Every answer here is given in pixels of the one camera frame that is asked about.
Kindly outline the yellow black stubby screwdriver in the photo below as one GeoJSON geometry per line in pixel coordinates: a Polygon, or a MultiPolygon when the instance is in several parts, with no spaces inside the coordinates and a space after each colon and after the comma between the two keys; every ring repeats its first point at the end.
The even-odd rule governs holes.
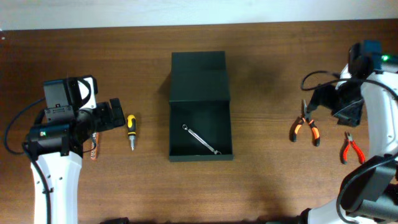
{"type": "Polygon", "coordinates": [[[130,140],[132,150],[134,150],[136,146],[136,129],[136,117],[133,114],[130,114],[127,116],[127,135],[130,140]]]}

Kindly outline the silver ring wrench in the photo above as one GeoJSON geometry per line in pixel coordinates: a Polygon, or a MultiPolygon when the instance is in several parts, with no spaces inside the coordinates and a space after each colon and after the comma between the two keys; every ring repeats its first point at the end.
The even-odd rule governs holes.
{"type": "Polygon", "coordinates": [[[196,140],[198,140],[202,145],[204,145],[206,148],[208,148],[213,154],[215,154],[215,155],[221,154],[220,151],[217,151],[212,146],[210,146],[204,139],[202,139],[196,132],[194,132],[192,129],[190,129],[186,124],[182,125],[182,129],[184,129],[188,133],[190,133],[196,140]]]}

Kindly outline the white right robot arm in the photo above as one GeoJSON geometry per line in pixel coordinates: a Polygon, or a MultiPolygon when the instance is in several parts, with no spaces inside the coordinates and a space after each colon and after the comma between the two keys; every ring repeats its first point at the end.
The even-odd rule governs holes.
{"type": "Polygon", "coordinates": [[[313,143],[320,132],[312,112],[319,106],[331,110],[338,124],[357,127],[367,111],[369,155],[365,156],[350,133],[340,152],[342,162],[353,147],[360,165],[342,181],[337,197],[318,208],[304,210],[296,223],[392,223],[397,221],[397,56],[384,54],[381,43],[365,40],[351,46],[348,63],[334,80],[311,87],[310,102],[302,102],[302,115],[290,139],[307,123],[313,143]]]}

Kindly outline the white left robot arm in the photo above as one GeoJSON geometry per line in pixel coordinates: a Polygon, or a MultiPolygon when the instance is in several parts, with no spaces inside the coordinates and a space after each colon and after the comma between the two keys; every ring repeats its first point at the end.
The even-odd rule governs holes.
{"type": "Polygon", "coordinates": [[[83,144],[126,123],[119,99],[98,103],[97,92],[91,75],[44,83],[47,106],[22,144],[34,176],[35,223],[77,223],[83,144]]]}

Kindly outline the black open box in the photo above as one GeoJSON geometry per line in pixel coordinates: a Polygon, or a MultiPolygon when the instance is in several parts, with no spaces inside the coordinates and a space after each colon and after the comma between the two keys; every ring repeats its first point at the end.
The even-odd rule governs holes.
{"type": "Polygon", "coordinates": [[[174,52],[170,72],[169,159],[231,161],[231,96],[224,51],[174,52]],[[221,154],[182,129],[186,124],[221,154]]]}

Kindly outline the orange socket bit rail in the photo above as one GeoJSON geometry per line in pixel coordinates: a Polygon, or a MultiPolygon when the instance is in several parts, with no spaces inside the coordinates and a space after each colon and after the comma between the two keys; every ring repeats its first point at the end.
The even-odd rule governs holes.
{"type": "Polygon", "coordinates": [[[98,145],[99,145],[99,133],[93,133],[91,137],[91,150],[90,159],[97,160],[98,158],[98,145]]]}

